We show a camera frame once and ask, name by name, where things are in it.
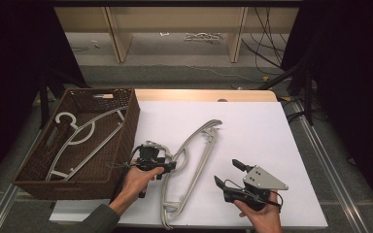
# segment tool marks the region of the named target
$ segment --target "aluminum rail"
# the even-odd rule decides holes
[[[20,163],[20,167],[22,167],[23,163],[26,161],[26,158],[29,156],[31,153],[32,149],[35,147],[36,142],[38,141],[39,137],[41,136],[42,129],[40,129],[31,145],[29,148],[26,156],[23,158],[22,162]],[[17,187],[16,185],[9,184],[7,187],[4,195],[2,196],[0,200],[0,228],[2,224],[5,221],[6,216],[8,215],[9,210],[13,206],[15,199],[17,198],[17,193],[19,192],[20,188]]]
[[[293,107],[298,112],[304,111],[302,104],[299,101],[296,101],[296,104],[293,105]],[[331,158],[326,152],[325,147],[323,146],[321,139],[315,130],[315,127],[308,123],[305,116],[301,117],[301,123],[354,232],[369,232],[362,219],[359,209],[356,207],[353,198],[351,197],[347,188],[344,186],[344,183],[334,167]]]

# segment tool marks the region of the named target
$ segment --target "black backdrop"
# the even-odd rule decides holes
[[[373,0],[346,2],[331,33],[322,37],[310,71],[329,119],[373,189]],[[284,69],[299,61],[328,9],[300,9]]]
[[[84,80],[53,8],[0,0],[0,163],[50,68]]]

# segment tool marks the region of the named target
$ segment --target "brown basket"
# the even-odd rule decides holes
[[[74,133],[70,126],[72,119],[62,116],[55,122],[58,113],[69,112],[81,126],[94,117],[110,110],[127,107],[122,111],[123,126],[120,131],[69,181],[52,176],[46,181],[47,173],[57,153]],[[121,164],[130,159],[134,146],[140,108],[134,89],[68,89],[59,106],[48,122],[43,136],[25,163],[18,171],[13,184],[38,199],[84,200],[111,198],[117,185],[121,169],[110,168],[108,164]],[[121,121],[117,114],[104,116],[95,122],[92,136],[81,144],[70,145],[60,156],[56,171],[69,174],[71,168],[80,164],[117,128]],[[72,141],[77,142],[88,135],[91,126],[83,129]]]

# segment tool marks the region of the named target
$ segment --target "white board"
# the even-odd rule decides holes
[[[225,203],[214,175],[244,186],[246,173],[232,165],[232,159],[258,165],[289,186],[279,191],[284,198],[281,211],[283,227],[325,228],[314,189],[290,132],[280,103],[271,102],[160,102],[141,101],[141,113],[135,147],[147,140],[162,144],[175,153],[196,129],[210,119],[219,119],[219,137],[180,215],[169,218],[175,227],[245,228],[247,218]],[[190,147],[186,168],[171,175],[167,201],[179,201],[185,195],[191,176],[205,147],[205,139],[196,137]],[[145,199],[138,199],[121,217],[119,224],[160,226],[160,190],[162,181],[148,185]],[[82,221],[100,203],[109,200],[57,201],[52,221]]]

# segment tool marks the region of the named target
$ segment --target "hand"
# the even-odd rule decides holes
[[[277,193],[271,192],[270,201],[277,202]],[[247,204],[239,200],[234,201],[235,206],[242,212],[239,216],[247,216],[257,233],[281,233],[280,213],[278,207],[266,205],[264,209],[256,212]]]
[[[163,173],[164,168],[157,167],[150,171],[141,171],[136,167],[129,169],[123,181],[122,192],[110,204],[110,207],[119,215],[126,211],[129,206],[138,199],[140,192],[147,190],[149,181],[153,181],[156,175]]]

